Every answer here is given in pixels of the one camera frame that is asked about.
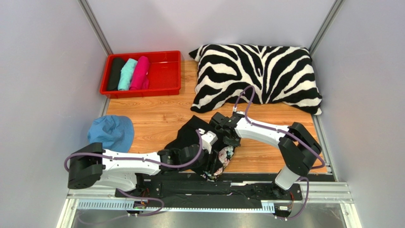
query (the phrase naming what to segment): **wooden table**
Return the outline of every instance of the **wooden table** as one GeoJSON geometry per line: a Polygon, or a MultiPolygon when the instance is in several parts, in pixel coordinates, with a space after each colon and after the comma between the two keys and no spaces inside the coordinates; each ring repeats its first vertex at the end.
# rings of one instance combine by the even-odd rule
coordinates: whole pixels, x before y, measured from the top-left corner
{"type": "MultiPolygon", "coordinates": [[[[174,140],[177,131],[193,116],[209,122],[216,112],[231,116],[233,104],[207,113],[190,111],[195,96],[194,87],[197,78],[197,63],[182,63],[182,88],[179,95],[152,96],[143,98],[111,99],[107,114],[128,116],[134,124],[135,137],[130,153],[149,153],[163,149],[174,140]]],[[[246,104],[238,105],[244,111],[246,104]]],[[[277,125],[302,123],[316,137],[311,115],[286,104],[252,104],[249,117],[258,121],[277,125]]],[[[278,172],[284,166],[284,160],[278,149],[250,139],[242,139],[242,146],[236,148],[225,172],[278,172]]],[[[314,170],[325,173],[326,168],[314,170]]]]}

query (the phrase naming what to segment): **hat brim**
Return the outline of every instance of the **hat brim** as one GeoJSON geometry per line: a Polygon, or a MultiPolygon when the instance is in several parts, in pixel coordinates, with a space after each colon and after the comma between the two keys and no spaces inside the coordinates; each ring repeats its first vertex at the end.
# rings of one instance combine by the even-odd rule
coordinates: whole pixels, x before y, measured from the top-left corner
{"type": "Polygon", "coordinates": [[[134,125],[131,119],[126,116],[119,116],[121,124],[124,126],[124,138],[121,144],[115,146],[112,150],[115,152],[128,153],[134,141],[134,125]]]}

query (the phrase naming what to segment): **hat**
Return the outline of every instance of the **hat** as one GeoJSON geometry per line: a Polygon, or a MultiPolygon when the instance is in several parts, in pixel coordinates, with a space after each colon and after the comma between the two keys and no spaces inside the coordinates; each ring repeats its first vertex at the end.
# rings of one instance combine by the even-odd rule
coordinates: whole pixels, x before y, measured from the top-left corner
{"type": "Polygon", "coordinates": [[[126,153],[134,139],[134,126],[126,116],[105,115],[93,121],[87,138],[90,143],[103,143],[103,149],[126,153]]]}

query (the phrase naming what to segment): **red plastic tray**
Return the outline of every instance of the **red plastic tray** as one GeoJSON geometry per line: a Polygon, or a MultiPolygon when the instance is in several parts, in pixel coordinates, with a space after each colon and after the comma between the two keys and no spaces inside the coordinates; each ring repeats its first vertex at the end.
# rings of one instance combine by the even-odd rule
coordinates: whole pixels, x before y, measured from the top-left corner
{"type": "Polygon", "coordinates": [[[143,96],[178,95],[181,87],[181,56],[180,51],[144,52],[131,54],[116,54],[107,57],[104,67],[100,93],[108,98],[127,98],[143,96]],[[151,63],[148,72],[149,89],[128,91],[107,91],[113,59],[121,57],[138,60],[141,56],[148,57],[151,63]]]}

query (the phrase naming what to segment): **gray floor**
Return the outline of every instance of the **gray floor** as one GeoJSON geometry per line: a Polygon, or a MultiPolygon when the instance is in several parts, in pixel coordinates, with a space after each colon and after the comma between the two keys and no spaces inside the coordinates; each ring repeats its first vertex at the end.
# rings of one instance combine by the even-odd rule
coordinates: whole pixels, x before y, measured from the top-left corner
{"type": "MultiPolygon", "coordinates": [[[[301,204],[294,204],[295,214],[301,204]]],[[[123,211],[78,211],[84,222],[101,222],[124,215],[123,211]]],[[[344,228],[339,204],[308,204],[297,219],[280,221],[273,215],[259,213],[163,212],[150,217],[125,217],[102,225],[91,226],[80,222],[77,228],[344,228]]]]}

